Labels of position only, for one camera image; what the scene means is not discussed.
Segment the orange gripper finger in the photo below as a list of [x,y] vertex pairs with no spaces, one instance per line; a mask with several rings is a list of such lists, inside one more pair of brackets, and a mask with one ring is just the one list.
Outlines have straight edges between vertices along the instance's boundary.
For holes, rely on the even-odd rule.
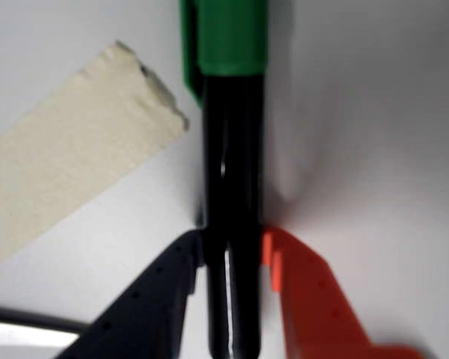
[[408,346],[371,342],[329,264],[285,230],[267,227],[261,262],[279,294],[288,358],[420,358]]

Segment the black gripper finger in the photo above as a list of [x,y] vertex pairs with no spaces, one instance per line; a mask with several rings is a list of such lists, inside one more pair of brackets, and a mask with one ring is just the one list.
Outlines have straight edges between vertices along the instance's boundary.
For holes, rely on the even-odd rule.
[[60,358],[178,358],[188,297],[204,264],[201,230],[175,239]]

